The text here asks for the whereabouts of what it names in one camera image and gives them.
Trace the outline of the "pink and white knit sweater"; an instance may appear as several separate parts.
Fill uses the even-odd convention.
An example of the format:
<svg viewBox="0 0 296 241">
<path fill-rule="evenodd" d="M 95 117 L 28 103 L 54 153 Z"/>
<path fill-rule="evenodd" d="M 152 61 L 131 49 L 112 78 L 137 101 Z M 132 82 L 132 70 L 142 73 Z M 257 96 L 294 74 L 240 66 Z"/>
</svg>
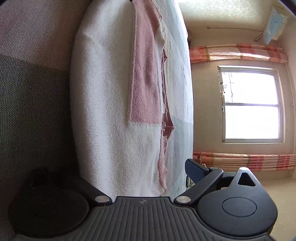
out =
<svg viewBox="0 0 296 241">
<path fill-rule="evenodd" d="M 70 106 L 80 175 L 112 199 L 165 191 L 164 44 L 152 1 L 93 1 L 76 33 Z"/>
</svg>

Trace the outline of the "patchwork pastel bed quilt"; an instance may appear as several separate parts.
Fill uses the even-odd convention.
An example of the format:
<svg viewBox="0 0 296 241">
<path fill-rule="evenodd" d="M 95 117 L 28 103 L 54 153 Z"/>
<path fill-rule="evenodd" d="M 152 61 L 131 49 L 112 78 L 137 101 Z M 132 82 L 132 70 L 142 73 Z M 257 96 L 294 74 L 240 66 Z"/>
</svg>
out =
<svg viewBox="0 0 296 241">
<path fill-rule="evenodd" d="M 194 104 L 188 32 L 177 1 L 155 1 L 164 30 L 166 95 L 174 130 L 166 148 L 167 192 L 171 199 L 186 190 L 185 161 L 193 155 Z"/>
</svg>

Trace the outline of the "white framed window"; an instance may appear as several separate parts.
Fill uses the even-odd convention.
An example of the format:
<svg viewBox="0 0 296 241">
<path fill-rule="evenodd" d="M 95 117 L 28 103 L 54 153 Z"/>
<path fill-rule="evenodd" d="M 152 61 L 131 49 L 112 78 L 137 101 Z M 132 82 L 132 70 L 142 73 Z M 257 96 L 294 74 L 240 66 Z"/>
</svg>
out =
<svg viewBox="0 0 296 241">
<path fill-rule="evenodd" d="M 279 72 L 273 68 L 220 65 L 222 142 L 269 144 L 285 140 Z"/>
</svg>

